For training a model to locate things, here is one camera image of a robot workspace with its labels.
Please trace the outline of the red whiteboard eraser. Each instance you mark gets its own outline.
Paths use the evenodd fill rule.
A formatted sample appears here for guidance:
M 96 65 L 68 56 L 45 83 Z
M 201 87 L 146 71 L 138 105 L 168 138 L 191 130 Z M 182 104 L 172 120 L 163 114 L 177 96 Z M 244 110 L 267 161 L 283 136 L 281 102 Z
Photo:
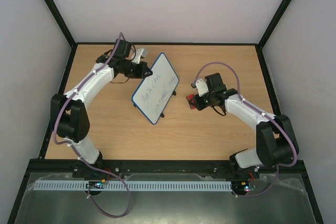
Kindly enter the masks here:
M 195 100 L 195 95 L 194 94 L 190 94 L 186 97 L 188 104 L 190 106 L 190 109 L 196 109 L 197 108 L 197 103 Z

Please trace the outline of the small blue-framed whiteboard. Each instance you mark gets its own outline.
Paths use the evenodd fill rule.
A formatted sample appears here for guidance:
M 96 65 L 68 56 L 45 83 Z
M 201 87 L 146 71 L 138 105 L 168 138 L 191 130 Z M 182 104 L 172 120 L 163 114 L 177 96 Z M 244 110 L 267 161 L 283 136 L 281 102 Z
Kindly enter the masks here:
M 151 70 L 153 75 L 143 79 L 131 97 L 133 105 L 155 125 L 163 116 L 171 96 L 176 95 L 179 77 L 165 53 L 160 53 Z

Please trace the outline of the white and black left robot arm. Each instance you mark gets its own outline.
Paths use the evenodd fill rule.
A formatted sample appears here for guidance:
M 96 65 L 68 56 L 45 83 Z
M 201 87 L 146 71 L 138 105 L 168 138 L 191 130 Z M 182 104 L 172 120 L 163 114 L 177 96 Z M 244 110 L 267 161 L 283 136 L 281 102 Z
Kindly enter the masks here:
M 51 99 L 50 120 L 52 139 L 56 145 L 66 144 L 78 159 L 93 165 L 101 153 L 89 137 L 90 122 L 87 109 L 105 85 L 122 74 L 128 79 L 144 79 L 153 74 L 143 61 L 144 48 L 117 39 L 113 49 L 96 59 L 90 72 L 65 94 L 55 94 Z

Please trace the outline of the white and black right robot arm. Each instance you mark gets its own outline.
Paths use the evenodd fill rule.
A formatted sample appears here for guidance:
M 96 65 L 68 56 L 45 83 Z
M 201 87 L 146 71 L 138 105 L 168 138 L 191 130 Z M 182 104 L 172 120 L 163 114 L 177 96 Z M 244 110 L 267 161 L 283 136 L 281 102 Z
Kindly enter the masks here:
M 197 94 L 187 96 L 191 109 L 212 108 L 217 114 L 232 114 L 256 133 L 256 145 L 230 156 L 229 172 L 242 177 L 248 168 L 291 167 L 297 162 L 299 147 L 290 119 L 268 113 L 246 100 L 236 89 L 228 89 L 219 73 L 191 84 Z

